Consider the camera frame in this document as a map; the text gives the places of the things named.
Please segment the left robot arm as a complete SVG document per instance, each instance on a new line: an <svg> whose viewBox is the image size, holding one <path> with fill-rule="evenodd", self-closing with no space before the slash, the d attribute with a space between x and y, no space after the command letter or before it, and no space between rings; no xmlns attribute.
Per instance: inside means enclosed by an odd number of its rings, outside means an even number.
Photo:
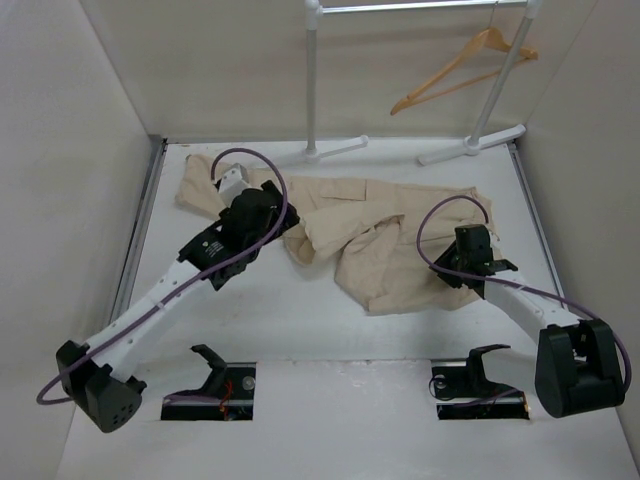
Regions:
<svg viewBox="0 0 640 480"><path fill-rule="evenodd" d="M167 272L133 306L90 339L56 352L68 398L103 433L121 428L142 404L146 384L133 373L176 323L172 309L196 288L220 290L243 273L261 248L297 225L285 185L266 181L236 195L219 219L192 238Z"/></svg>

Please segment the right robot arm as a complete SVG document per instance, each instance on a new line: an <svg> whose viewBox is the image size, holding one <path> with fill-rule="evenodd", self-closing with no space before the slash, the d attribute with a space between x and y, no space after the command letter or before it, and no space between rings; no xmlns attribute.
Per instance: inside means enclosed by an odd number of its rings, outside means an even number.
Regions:
<svg viewBox="0 0 640 480"><path fill-rule="evenodd" d="M452 288L468 288L504 312L536 344L534 386L554 418L621 405L626 396L616 337L601 319L583 319L524 284L518 267L496 259L489 230L457 227L431 267Z"/></svg>

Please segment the beige trousers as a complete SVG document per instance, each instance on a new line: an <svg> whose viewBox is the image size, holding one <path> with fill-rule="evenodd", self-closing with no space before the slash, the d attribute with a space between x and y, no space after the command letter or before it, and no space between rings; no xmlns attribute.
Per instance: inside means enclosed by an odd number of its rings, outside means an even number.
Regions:
<svg viewBox="0 0 640 480"><path fill-rule="evenodd" d="M301 219L283 236L288 253L302 266L335 257L335 283L368 313L456 310L477 300L427 265L452 243L456 227L492 223L492 202L476 188L353 177L284 180Z"/></svg>

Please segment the wooden clothes hanger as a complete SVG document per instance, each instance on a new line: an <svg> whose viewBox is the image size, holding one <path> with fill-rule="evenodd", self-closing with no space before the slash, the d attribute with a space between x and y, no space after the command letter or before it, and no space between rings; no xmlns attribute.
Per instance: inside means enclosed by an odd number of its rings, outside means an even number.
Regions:
<svg viewBox="0 0 640 480"><path fill-rule="evenodd" d="M487 27L478 34L474 35L462 48L462 50L443 68L437 71L434 75L429 77L425 82L420 84L414 90L406 94L403 98L398 100L396 104L391 108L390 115L394 116L403 110L411 108L413 106L426 103L430 100L438 97L448 95L459 91L461 89L470 87L484 80L488 80L497 77L501 72L497 69L491 73L480 75L456 85L453 85L447 89L439 91L433 94L427 94L427 91L443 81L448 75L453 73L456 69L464 66L472 58L483 52L484 50L492 50L501 53L509 53L513 44L507 43L504 39L503 33L496 27Z"/></svg>

